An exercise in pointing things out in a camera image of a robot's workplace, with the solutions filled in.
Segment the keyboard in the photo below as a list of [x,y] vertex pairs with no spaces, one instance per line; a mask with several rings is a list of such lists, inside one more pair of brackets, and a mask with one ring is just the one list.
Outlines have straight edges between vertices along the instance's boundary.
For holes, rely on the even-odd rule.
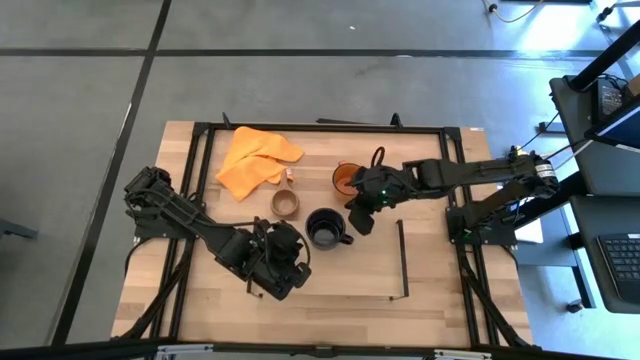
[[598,236],[618,296],[640,304],[640,234]]

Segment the mug handle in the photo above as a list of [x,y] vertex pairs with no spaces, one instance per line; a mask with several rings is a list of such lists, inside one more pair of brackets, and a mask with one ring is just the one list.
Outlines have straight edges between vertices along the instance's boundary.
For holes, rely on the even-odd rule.
[[340,238],[340,242],[345,244],[345,245],[351,245],[351,244],[353,244],[353,236],[344,234]]

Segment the brown bowl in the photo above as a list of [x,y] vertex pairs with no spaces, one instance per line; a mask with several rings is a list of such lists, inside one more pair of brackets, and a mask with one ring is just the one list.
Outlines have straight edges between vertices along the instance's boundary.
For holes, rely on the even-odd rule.
[[293,215],[299,206],[298,195],[291,189],[287,171],[283,170],[278,191],[271,198],[271,211],[279,217],[286,217]]

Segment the small brown cup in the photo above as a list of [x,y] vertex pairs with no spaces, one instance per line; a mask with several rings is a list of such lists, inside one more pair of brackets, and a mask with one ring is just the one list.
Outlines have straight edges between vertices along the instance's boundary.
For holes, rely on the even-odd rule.
[[271,211],[279,217],[287,217],[293,215],[298,210],[299,205],[298,195],[293,192],[289,185],[287,170],[283,170],[278,191],[271,198]]
[[361,166],[346,161],[340,161],[338,167],[333,171],[333,192],[338,201],[343,204],[349,202],[358,195],[358,190],[352,186],[347,185],[356,174]]

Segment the black mug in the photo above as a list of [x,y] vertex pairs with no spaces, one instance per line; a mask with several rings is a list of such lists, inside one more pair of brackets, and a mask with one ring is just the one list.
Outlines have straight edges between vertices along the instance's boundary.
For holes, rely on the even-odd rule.
[[342,215],[329,208],[312,212],[305,224],[309,240],[320,250],[331,250],[339,243],[353,244],[353,237],[345,234],[346,228]]

